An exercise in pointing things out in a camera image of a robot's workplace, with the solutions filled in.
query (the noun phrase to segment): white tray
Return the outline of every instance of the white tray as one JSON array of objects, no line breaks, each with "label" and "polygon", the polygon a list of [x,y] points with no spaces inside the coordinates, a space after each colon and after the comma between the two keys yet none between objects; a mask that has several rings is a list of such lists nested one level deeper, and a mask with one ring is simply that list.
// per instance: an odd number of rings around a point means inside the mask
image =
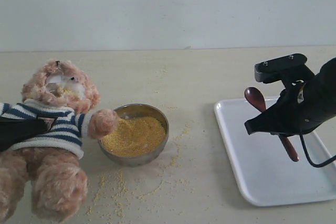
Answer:
[{"label": "white tray", "polygon": [[[276,99],[267,98],[267,108]],[[252,205],[266,207],[336,199],[335,162],[323,168],[312,167],[298,136],[289,140],[299,162],[288,157],[278,136],[269,133],[249,136],[244,123],[259,112],[245,99],[220,101],[214,110],[238,188]],[[315,163],[331,157],[315,132],[304,139]]]}]

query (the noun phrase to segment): metal bowl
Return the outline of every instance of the metal bowl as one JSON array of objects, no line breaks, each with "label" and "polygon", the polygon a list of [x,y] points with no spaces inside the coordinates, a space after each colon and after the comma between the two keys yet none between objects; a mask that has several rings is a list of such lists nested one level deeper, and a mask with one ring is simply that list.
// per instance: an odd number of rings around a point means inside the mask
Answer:
[{"label": "metal bowl", "polygon": [[104,149],[101,140],[98,140],[99,146],[103,153],[113,162],[128,167],[137,167],[146,165],[156,159],[159,154],[163,151],[167,140],[169,138],[169,123],[166,116],[157,108],[147,105],[147,104],[127,104],[115,109],[118,116],[122,119],[129,119],[129,118],[138,118],[143,116],[151,116],[157,119],[163,126],[166,131],[166,137],[162,141],[162,143],[153,151],[135,157],[122,157],[113,154]]}]

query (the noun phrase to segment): blue and white striped sweater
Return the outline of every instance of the blue and white striped sweater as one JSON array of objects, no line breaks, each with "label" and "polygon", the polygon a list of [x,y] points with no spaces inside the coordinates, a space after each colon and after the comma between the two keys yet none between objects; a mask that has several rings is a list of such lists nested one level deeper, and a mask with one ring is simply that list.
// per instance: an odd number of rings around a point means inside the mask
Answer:
[{"label": "blue and white striped sweater", "polygon": [[10,119],[36,119],[56,117],[50,131],[37,135],[10,147],[17,150],[26,147],[57,147],[71,151],[79,159],[83,157],[81,138],[88,137],[88,124],[92,114],[75,114],[69,107],[53,107],[32,99],[11,106],[0,103],[0,115]]}]

